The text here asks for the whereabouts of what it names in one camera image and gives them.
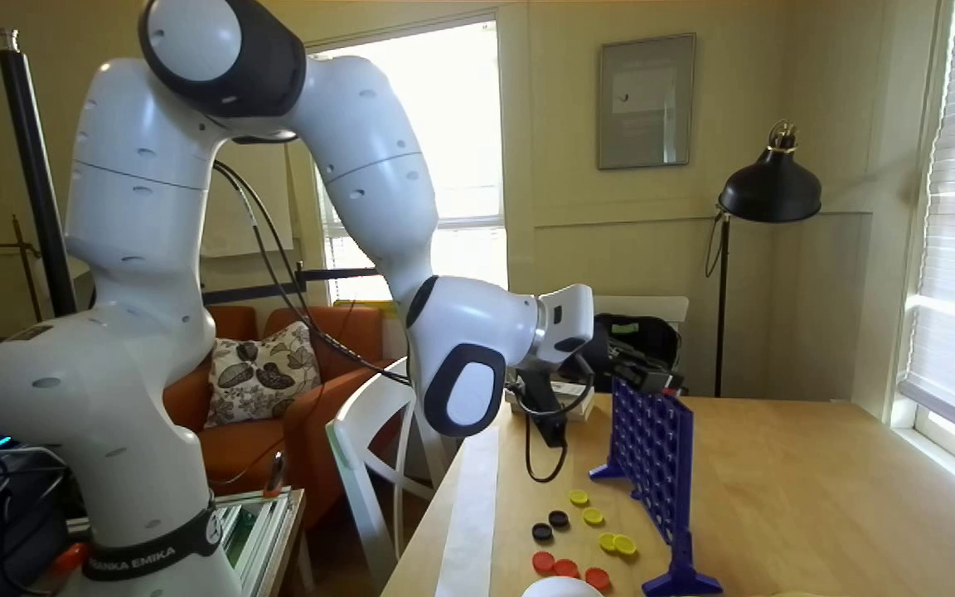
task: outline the electronic device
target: electronic device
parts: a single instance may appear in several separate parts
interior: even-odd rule
[[[368,60],[305,57],[255,0],[154,0],[139,46],[95,69],[72,149],[65,251],[94,270],[95,303],[0,341],[0,430],[50,444],[80,480],[94,539],[65,595],[235,597],[199,443],[161,411],[213,345],[196,280],[224,141],[310,146],[405,317],[415,395],[443,434],[489,428],[515,364],[571,357],[592,292],[431,272],[431,176]]]

